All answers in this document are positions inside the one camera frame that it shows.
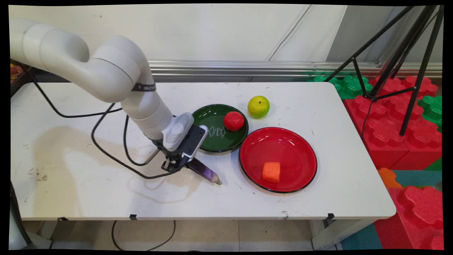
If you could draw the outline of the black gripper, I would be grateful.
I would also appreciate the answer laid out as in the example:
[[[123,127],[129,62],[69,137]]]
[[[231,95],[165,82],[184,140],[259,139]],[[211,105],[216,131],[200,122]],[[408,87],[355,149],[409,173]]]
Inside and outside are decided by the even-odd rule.
[[[162,152],[167,161],[164,161],[161,165],[161,168],[167,171],[169,174],[180,171],[181,168],[184,168],[190,158],[186,155],[182,155],[183,151],[178,147],[175,151],[169,151],[163,145],[163,139],[152,140],[157,148],[157,153]]]

